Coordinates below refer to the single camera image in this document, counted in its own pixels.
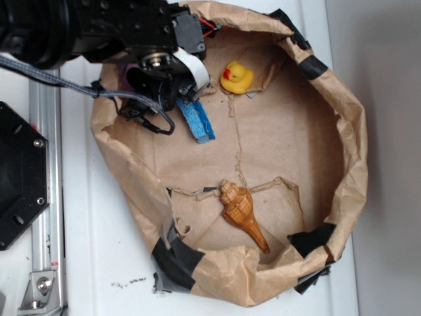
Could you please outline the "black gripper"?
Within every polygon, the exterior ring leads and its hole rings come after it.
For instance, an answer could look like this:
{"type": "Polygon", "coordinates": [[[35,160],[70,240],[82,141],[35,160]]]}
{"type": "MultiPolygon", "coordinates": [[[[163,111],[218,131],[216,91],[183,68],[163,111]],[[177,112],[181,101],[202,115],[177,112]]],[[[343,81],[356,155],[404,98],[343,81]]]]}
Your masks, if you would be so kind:
{"type": "Polygon", "coordinates": [[[165,111],[171,111],[177,98],[196,102],[211,82],[204,59],[205,50],[138,50],[124,68],[124,85],[150,97],[165,111]]]}

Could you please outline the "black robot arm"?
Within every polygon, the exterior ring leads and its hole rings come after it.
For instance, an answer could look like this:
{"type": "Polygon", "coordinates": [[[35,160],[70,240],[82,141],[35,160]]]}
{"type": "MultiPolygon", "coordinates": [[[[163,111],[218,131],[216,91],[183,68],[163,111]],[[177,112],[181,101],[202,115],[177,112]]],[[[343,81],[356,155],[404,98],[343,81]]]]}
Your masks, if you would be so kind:
{"type": "Polygon", "coordinates": [[[1,51],[39,69],[77,57],[137,64],[186,101],[210,82],[199,17],[166,1],[2,1],[1,51]]]}

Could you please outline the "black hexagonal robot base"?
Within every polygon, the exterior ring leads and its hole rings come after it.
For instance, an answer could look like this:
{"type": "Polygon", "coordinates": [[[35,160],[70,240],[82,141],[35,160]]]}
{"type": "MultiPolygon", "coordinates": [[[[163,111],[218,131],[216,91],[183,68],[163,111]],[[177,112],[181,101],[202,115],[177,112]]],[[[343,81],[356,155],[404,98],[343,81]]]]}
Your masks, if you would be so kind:
{"type": "Polygon", "coordinates": [[[9,249],[49,205],[48,141],[1,102],[1,250],[9,249]]]}

